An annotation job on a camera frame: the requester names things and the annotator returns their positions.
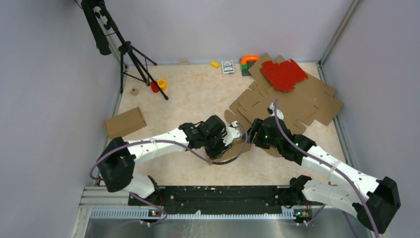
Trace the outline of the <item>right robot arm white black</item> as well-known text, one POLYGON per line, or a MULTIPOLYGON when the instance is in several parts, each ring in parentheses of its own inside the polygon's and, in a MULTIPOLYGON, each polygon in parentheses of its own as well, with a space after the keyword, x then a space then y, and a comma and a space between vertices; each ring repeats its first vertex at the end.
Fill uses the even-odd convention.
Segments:
POLYGON ((396 181, 364 174, 326 152, 310 138, 292 134, 283 120, 274 116, 255 119, 248 130, 249 143, 275 149, 286 160, 325 176, 325 184, 308 176, 292 178, 290 197, 333 206, 358 219, 371 231, 384 234, 401 207, 396 181))

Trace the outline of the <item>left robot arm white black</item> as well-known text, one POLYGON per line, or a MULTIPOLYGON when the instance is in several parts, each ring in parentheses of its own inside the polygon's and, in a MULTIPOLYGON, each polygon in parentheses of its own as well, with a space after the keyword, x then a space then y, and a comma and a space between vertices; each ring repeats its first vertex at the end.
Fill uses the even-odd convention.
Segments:
POLYGON ((97 168, 110 193, 127 191, 147 205, 158 201, 158 186, 151 176, 136 174, 135 168, 158 157, 204 148, 206 159, 219 159, 242 137, 238 122, 227 126, 217 115, 198 123, 186 122, 177 128, 142 140, 116 137, 98 159, 97 168))

